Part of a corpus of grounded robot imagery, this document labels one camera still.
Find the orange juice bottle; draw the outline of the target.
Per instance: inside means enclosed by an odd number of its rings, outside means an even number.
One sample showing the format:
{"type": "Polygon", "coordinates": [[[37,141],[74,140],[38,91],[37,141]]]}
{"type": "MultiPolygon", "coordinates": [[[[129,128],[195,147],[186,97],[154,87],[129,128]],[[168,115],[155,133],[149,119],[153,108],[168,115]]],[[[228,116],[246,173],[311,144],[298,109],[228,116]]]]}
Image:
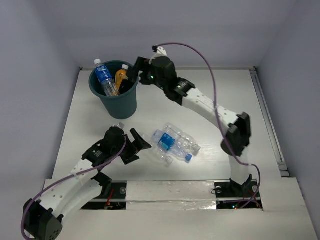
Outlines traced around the orange juice bottle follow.
{"type": "Polygon", "coordinates": [[[129,66],[126,64],[123,64],[121,69],[118,70],[115,74],[115,85],[118,90],[118,94],[124,94],[127,91],[129,82],[127,77],[127,71],[129,69],[129,66]]]}

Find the light blue label bottle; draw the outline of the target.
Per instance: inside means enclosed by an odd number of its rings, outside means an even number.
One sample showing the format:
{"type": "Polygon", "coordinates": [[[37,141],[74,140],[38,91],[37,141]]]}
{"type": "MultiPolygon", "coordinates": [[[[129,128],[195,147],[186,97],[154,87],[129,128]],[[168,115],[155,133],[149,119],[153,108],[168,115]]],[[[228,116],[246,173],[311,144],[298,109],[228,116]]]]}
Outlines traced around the light blue label bottle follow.
{"type": "Polygon", "coordinates": [[[178,144],[178,141],[175,138],[159,129],[153,133],[151,140],[166,154],[172,154],[174,157],[183,160],[186,163],[189,163],[193,157],[187,150],[178,144]]]}

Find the clear ribbed plastic bottle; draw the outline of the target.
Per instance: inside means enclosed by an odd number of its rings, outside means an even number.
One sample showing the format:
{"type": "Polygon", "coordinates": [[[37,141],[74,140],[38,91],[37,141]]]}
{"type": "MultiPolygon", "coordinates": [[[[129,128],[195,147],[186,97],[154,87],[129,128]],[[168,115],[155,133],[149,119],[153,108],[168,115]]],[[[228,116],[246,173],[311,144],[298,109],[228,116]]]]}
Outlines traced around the clear ribbed plastic bottle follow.
{"type": "Polygon", "coordinates": [[[151,145],[151,148],[143,151],[144,155],[154,164],[169,167],[174,159],[164,150],[159,148],[148,134],[144,132],[140,132],[139,134],[148,144],[151,145]]]}

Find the blue label water bottle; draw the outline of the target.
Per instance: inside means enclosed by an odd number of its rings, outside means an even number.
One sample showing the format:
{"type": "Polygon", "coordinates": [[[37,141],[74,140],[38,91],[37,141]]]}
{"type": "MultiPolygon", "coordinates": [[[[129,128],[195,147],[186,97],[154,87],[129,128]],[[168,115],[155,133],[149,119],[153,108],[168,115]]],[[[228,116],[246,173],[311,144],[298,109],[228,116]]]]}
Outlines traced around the blue label water bottle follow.
{"type": "Polygon", "coordinates": [[[115,97],[119,94],[116,83],[108,70],[108,68],[101,62],[100,59],[94,60],[95,74],[97,79],[107,97],[115,97]]]}

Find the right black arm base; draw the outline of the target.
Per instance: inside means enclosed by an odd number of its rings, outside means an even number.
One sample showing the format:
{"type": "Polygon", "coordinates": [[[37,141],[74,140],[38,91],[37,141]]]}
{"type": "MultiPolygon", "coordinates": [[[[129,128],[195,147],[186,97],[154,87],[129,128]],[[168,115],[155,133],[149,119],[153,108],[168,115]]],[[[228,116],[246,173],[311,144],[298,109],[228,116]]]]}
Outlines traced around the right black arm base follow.
{"type": "Polygon", "coordinates": [[[263,203],[260,193],[251,199],[257,190],[257,182],[253,181],[249,184],[244,193],[236,193],[232,190],[231,184],[228,181],[218,181],[214,183],[214,188],[211,194],[216,198],[217,210],[237,210],[244,206],[244,209],[263,209],[263,203]]]}

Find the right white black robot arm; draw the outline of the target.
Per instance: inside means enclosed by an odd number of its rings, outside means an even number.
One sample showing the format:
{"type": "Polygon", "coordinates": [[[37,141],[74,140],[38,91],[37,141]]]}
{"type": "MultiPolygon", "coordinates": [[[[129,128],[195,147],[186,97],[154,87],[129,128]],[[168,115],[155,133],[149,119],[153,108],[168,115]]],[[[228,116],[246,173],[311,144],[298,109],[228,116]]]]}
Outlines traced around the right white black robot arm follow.
{"type": "Polygon", "coordinates": [[[248,191],[252,174],[246,151],[252,130],[251,119],[246,112],[238,114],[218,105],[192,82],[179,77],[175,64],[167,56],[153,60],[138,57],[126,75],[133,83],[157,86],[169,100],[192,110],[217,127],[223,137],[220,146],[229,157],[230,190],[235,196],[242,196],[248,191]]]}

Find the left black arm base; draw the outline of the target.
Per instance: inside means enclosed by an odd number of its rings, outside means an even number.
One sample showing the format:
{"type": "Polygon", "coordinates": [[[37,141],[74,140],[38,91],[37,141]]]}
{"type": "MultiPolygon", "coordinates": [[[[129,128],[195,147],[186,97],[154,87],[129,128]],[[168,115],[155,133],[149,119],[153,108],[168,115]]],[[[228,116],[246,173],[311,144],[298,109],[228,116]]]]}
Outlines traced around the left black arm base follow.
{"type": "Polygon", "coordinates": [[[82,210],[126,210],[127,182],[112,182],[108,195],[100,195],[86,203],[82,210]]]}

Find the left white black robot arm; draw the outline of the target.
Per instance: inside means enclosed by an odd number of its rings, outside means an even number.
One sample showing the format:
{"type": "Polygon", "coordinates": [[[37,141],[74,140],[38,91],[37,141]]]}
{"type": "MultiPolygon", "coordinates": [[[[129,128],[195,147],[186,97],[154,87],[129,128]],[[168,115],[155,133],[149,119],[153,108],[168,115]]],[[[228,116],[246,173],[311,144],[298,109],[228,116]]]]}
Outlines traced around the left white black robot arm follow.
{"type": "Polygon", "coordinates": [[[102,170],[115,159],[125,165],[139,159],[138,153],[152,146],[137,131],[114,125],[104,138],[93,144],[64,178],[44,188],[23,206],[21,235],[26,240],[55,240],[62,232],[66,217],[96,197],[112,194],[112,179],[102,170]]]}

